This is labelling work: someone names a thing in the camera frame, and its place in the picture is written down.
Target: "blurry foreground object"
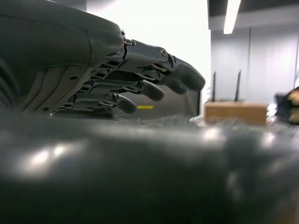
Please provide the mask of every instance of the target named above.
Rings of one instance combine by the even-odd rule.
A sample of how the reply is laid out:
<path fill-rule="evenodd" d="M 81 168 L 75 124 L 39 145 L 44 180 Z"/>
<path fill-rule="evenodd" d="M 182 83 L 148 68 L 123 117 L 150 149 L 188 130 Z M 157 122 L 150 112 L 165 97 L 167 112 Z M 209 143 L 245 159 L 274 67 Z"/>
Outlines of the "blurry foreground object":
<path fill-rule="evenodd" d="M 128 40 L 115 23 L 51 1 L 2 0 L 0 25 L 3 110 L 131 114 L 137 107 L 121 93 L 159 101 L 164 93 L 156 84 L 177 94 L 205 86 L 198 71 L 162 47 Z"/>
<path fill-rule="evenodd" d="M 298 139 L 176 120 L 140 124 L 2 114 L 1 218 L 56 224 L 297 219 Z"/>

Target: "fluorescent light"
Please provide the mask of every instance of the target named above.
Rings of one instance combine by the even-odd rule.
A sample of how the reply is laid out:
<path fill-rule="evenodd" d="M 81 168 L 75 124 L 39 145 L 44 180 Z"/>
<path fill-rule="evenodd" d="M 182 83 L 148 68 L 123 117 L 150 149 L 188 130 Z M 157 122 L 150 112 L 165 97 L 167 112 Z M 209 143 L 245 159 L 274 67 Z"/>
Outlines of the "fluorescent light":
<path fill-rule="evenodd" d="M 233 33 L 241 0 L 229 0 L 224 24 L 224 34 Z"/>

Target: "robotic arm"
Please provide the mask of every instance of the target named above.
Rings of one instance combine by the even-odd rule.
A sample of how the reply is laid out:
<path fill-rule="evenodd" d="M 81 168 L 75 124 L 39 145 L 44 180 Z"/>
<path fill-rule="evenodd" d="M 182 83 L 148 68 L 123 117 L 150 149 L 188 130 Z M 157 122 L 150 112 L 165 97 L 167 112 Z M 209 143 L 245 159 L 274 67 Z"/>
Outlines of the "robotic arm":
<path fill-rule="evenodd" d="M 54 113 L 137 106 L 124 92 L 163 98 L 156 85 L 184 94 L 205 80 L 161 47 L 126 39 L 110 21 L 51 1 L 3 0 L 0 105 Z"/>

